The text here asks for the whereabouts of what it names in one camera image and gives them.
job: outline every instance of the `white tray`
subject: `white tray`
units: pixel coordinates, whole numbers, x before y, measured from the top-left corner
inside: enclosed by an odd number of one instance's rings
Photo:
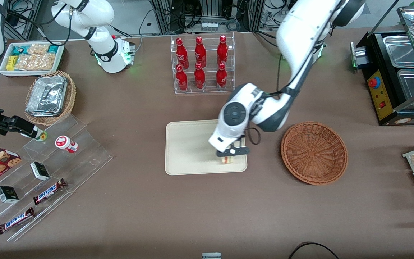
[[[18,42],[18,43],[10,43],[7,46],[6,52],[3,57],[3,61],[1,62],[0,66],[0,73],[7,77],[27,77],[27,76],[40,76],[47,74],[49,72],[55,72],[59,68],[60,60],[62,58],[63,51],[65,46],[59,46],[57,49],[57,53],[55,54],[54,64],[52,65],[51,70],[38,70],[38,71],[8,71],[6,70],[7,60],[9,56],[12,54],[15,46],[27,46],[31,44],[50,44],[47,41],[36,41],[36,42]]]
[[[166,173],[169,175],[243,172],[247,156],[222,164],[208,138],[218,120],[178,121],[166,127]]]

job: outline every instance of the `snickers bar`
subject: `snickers bar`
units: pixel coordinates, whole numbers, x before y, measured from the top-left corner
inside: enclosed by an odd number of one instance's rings
[[[35,211],[33,210],[33,208],[29,208],[27,211],[25,211],[24,213],[18,215],[17,217],[13,218],[12,220],[8,221],[6,224],[1,224],[0,225],[0,235],[5,233],[5,231],[8,231],[10,228],[12,228],[13,226],[21,223],[23,220],[30,218],[30,217],[34,217],[35,216]]]
[[[43,200],[47,199],[48,197],[50,197],[51,195],[53,195],[54,193],[56,193],[58,190],[60,190],[65,185],[67,185],[67,184],[65,183],[64,179],[63,178],[60,179],[54,185],[52,185],[51,187],[49,187],[49,189],[45,190],[44,192],[42,192],[37,197],[34,197],[33,198],[34,204],[35,205],[40,204]]]

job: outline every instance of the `beige tray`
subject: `beige tray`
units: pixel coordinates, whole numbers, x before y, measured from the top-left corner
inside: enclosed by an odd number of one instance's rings
[[[192,175],[243,172],[247,156],[236,156],[233,163],[222,164],[208,142],[217,120],[178,121],[166,127],[166,173]]]

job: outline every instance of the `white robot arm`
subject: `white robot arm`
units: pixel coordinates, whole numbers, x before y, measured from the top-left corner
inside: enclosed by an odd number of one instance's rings
[[[4,54],[4,23],[7,0],[0,0],[0,60]],[[106,72],[116,73],[133,64],[135,46],[127,41],[114,39],[105,25],[113,22],[115,13],[105,0],[64,0],[52,5],[52,15],[60,25],[70,28],[86,39],[100,66]]]
[[[252,83],[238,86],[220,111],[218,125],[208,140],[219,151],[217,155],[241,154],[231,145],[243,137],[250,120],[265,132],[277,131],[283,126],[327,37],[330,23],[347,25],[360,16],[364,5],[365,0],[298,0],[276,34],[279,50],[292,71],[289,83],[273,94]]]
[[[55,21],[71,28],[90,44],[98,64],[109,73],[116,73],[133,64],[135,46],[122,39],[114,39],[105,25],[115,17],[113,7],[105,0],[64,0],[52,5]]]

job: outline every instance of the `red emergency stop button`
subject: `red emergency stop button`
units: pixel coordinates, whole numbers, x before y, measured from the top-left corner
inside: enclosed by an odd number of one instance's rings
[[[368,86],[371,87],[371,88],[375,87],[376,86],[376,79],[374,79],[374,78],[370,79],[368,81]]]
[[[381,85],[381,79],[379,77],[374,77],[368,80],[368,86],[373,89],[378,89]]]

